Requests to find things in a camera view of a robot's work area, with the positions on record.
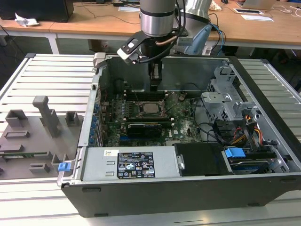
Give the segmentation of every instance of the desk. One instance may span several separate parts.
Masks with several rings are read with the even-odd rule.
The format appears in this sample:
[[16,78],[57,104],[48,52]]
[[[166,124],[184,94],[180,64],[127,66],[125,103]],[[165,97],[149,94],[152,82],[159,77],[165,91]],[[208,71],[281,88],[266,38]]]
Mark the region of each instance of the desk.
[[[82,3],[74,3],[74,5],[76,5],[74,13],[68,23],[41,22],[41,26],[27,28],[19,26],[15,21],[0,20],[0,24],[10,35],[48,38],[54,54],[59,53],[57,38],[127,40],[140,30],[139,13],[118,12],[118,7],[112,5],[83,4],[84,7]],[[279,5],[289,8],[289,6],[296,7],[299,4],[277,2],[275,7]],[[238,8],[238,5],[229,1],[229,4],[223,7]],[[219,26],[227,36],[225,45],[301,49],[301,18],[299,17],[272,10],[266,15],[272,15],[274,22],[267,22],[245,20],[240,14],[235,14],[228,8],[224,8],[220,12],[209,11],[209,13],[218,15]],[[112,15],[133,24],[126,23]],[[215,16],[211,15],[210,17],[212,22],[216,23]],[[5,35],[4,31],[0,30],[0,35]],[[217,32],[211,32],[206,43],[207,48],[213,46],[217,40]]]
[[[1,20],[0,25],[5,31],[12,36],[29,36],[29,37],[42,37],[48,38],[52,52],[58,52],[57,44],[54,36],[50,33],[49,29],[53,25],[52,21],[39,21],[39,26],[22,27],[14,20]],[[0,35],[6,33],[0,28]]]
[[[287,9],[290,6],[300,6],[298,3],[276,2],[274,8]],[[230,9],[239,8],[236,2],[229,1],[229,4],[222,7]],[[301,49],[301,17],[293,17],[279,10],[261,10],[264,16],[272,16],[274,22],[245,20],[241,14],[232,12],[229,8],[223,8],[215,12],[219,19],[219,26],[226,33],[228,46],[259,47],[259,48],[282,48]],[[214,15],[210,16],[212,23],[216,24]],[[217,32],[211,32],[208,41],[217,40]]]

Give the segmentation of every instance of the aluminum extrusion table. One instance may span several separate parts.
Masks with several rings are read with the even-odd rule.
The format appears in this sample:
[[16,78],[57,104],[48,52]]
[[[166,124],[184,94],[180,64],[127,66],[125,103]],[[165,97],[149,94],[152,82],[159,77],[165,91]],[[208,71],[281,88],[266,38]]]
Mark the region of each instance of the aluminum extrusion table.
[[[43,55],[25,58],[0,92],[0,131],[10,109],[39,115],[31,103],[48,95],[49,107],[59,115],[67,110],[85,115],[91,87],[93,56]],[[269,64],[240,60],[268,100],[301,140],[301,98]],[[247,91],[241,87],[247,98]],[[0,225],[131,225],[131,226],[299,226],[301,191],[286,193],[264,207],[192,212],[82,218],[56,185],[56,178],[0,181]]]

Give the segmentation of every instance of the power supply label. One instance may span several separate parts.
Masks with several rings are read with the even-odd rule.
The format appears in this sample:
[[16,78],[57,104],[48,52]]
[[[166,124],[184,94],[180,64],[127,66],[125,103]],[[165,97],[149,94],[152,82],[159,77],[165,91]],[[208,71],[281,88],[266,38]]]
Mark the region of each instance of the power supply label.
[[119,179],[154,178],[155,165],[152,152],[118,153],[117,177]]

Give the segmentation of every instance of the black computer case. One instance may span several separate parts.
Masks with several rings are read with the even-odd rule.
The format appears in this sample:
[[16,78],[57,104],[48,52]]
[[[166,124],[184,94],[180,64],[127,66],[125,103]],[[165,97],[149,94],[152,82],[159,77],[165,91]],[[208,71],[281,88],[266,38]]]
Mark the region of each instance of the black computer case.
[[15,13],[24,18],[68,22],[74,11],[72,0],[0,0],[0,17],[15,19]]

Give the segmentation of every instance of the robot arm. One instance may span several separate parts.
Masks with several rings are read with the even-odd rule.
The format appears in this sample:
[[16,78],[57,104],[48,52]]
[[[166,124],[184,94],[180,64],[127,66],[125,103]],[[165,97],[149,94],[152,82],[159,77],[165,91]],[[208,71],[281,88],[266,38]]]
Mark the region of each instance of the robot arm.
[[[185,53],[198,54],[205,45],[211,28],[208,9],[212,0],[182,0],[183,9],[180,10],[178,0],[141,0],[141,31],[129,38],[117,51],[127,64],[148,63],[150,88],[157,90],[162,80],[161,59],[168,56],[171,48],[180,36],[187,36],[186,27],[192,24],[196,37],[194,45],[187,48]],[[175,6],[178,15],[178,27],[173,28]]]

